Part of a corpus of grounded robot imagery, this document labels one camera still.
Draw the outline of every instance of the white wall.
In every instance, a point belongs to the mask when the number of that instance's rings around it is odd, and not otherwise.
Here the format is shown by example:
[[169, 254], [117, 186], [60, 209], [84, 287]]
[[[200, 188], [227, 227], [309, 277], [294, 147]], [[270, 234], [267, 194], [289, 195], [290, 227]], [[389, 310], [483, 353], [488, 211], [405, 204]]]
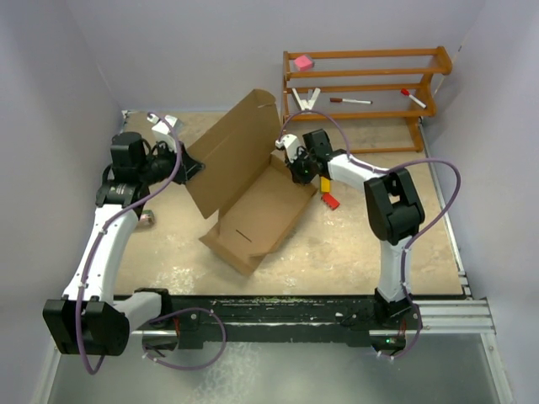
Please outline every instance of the white wall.
[[[487, 296], [519, 403], [537, 402], [539, 3], [490, 0], [426, 127], [463, 186], [451, 212], [475, 297]], [[450, 173], [440, 170], [447, 196]]]
[[0, 391], [28, 404], [121, 114], [63, 0], [1, 2], [0, 55]]
[[67, 0], [125, 109], [227, 109], [278, 94], [282, 52], [444, 45], [484, 0]]

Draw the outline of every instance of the plywood surface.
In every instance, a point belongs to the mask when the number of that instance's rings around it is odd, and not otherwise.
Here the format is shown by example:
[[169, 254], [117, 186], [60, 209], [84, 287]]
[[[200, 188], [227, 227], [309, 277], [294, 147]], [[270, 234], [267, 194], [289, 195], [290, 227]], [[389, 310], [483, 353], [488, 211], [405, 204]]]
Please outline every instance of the plywood surface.
[[[189, 146], [223, 113], [175, 115], [185, 123], [180, 138]], [[352, 147], [411, 145], [403, 120], [344, 121], [343, 125]], [[334, 148], [343, 146], [328, 122], [295, 123], [289, 132], [300, 136], [320, 127], [329, 133]], [[153, 143], [150, 128], [144, 114], [132, 114], [125, 129], [139, 131]], [[410, 152], [360, 158], [392, 167], [423, 156]], [[430, 221], [440, 211], [430, 170], [420, 165], [410, 172]], [[172, 184], [146, 205], [145, 209], [154, 211], [157, 224], [131, 236], [115, 293], [162, 287], [178, 295], [370, 294], [380, 275], [380, 245], [368, 224], [365, 197], [335, 182], [332, 195], [341, 203], [337, 210], [331, 211], [315, 196], [278, 251], [245, 277], [198, 240], [216, 223], [216, 215], [203, 219], [185, 187]], [[414, 244], [412, 255], [415, 294], [461, 294], [443, 221]]]

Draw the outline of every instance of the cardboard box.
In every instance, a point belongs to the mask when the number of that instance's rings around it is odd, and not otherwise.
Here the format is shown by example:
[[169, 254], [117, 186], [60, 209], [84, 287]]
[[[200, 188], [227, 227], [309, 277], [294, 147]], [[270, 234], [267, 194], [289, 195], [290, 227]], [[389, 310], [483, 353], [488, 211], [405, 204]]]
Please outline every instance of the cardboard box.
[[200, 240], [246, 275], [277, 250], [317, 192], [293, 183], [272, 154], [279, 132], [275, 97], [255, 89], [188, 149], [205, 164], [189, 193], [205, 218], [219, 210]]

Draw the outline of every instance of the pink sponge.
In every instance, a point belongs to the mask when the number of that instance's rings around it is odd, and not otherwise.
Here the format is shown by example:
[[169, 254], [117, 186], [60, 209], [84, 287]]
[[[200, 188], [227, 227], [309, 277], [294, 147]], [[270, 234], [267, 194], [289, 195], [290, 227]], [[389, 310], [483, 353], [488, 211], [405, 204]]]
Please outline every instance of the pink sponge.
[[305, 70], [312, 69], [314, 60], [309, 55], [302, 55], [294, 60], [294, 66], [300, 72], [304, 72]]

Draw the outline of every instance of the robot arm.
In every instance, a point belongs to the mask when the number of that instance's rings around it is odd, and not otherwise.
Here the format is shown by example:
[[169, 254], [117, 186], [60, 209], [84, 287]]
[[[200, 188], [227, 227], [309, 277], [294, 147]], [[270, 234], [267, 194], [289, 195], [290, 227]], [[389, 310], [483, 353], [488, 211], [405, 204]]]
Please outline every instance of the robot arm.
[[[405, 244], [418, 233], [424, 210], [409, 172], [388, 173], [366, 162], [354, 164], [344, 150], [334, 151], [324, 130], [303, 135], [305, 146], [296, 136], [283, 136], [275, 145], [286, 153], [286, 165], [295, 183], [307, 184], [316, 176], [346, 183], [366, 194], [369, 224], [381, 244], [381, 275], [376, 295], [388, 305], [406, 296], [402, 286], [401, 256]], [[390, 195], [398, 199], [392, 202]], [[410, 257], [406, 255], [404, 279], [410, 286]]]
[[[179, 123], [166, 117], [171, 126]], [[83, 268], [97, 237], [101, 242], [93, 255], [83, 294], [83, 339], [87, 354], [120, 355], [132, 331], [148, 320], [170, 312], [166, 290], [137, 290], [121, 303], [114, 303], [114, 286], [127, 241], [134, 231], [143, 205], [118, 217], [103, 233], [103, 226], [113, 215], [150, 194], [149, 186], [163, 181], [174, 168], [176, 147], [163, 123], [152, 131], [157, 143], [151, 150], [135, 132], [114, 136], [110, 153], [112, 163], [105, 169], [103, 183], [96, 197], [95, 218], [88, 245], [81, 263], [61, 299], [48, 300], [43, 317], [58, 350], [63, 354], [78, 354], [75, 338], [75, 306], [82, 283]], [[182, 147], [182, 166], [175, 183], [186, 183], [204, 165], [193, 160]]]

